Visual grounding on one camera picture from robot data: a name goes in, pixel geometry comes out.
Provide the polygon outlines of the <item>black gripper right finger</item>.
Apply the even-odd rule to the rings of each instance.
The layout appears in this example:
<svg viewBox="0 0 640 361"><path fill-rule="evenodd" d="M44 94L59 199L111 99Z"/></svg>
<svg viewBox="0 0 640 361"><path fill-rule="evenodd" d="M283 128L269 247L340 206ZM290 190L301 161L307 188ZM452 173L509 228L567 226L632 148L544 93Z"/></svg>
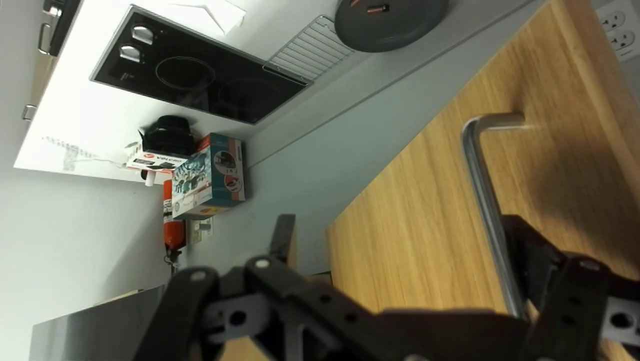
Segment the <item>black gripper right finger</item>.
<svg viewBox="0 0 640 361"><path fill-rule="evenodd" d="M518 215L505 215L502 226L521 295L543 310L567 256Z"/></svg>

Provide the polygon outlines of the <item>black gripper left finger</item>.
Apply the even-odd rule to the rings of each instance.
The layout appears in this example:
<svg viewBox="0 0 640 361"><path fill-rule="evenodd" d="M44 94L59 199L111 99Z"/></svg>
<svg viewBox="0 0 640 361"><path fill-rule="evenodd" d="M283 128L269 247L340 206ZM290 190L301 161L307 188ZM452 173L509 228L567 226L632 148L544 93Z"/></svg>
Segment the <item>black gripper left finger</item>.
<svg viewBox="0 0 640 361"><path fill-rule="evenodd" d="M294 262L294 256L296 256L296 217L294 215L280 215L277 219L269 255L277 256L286 264Z"/></svg>

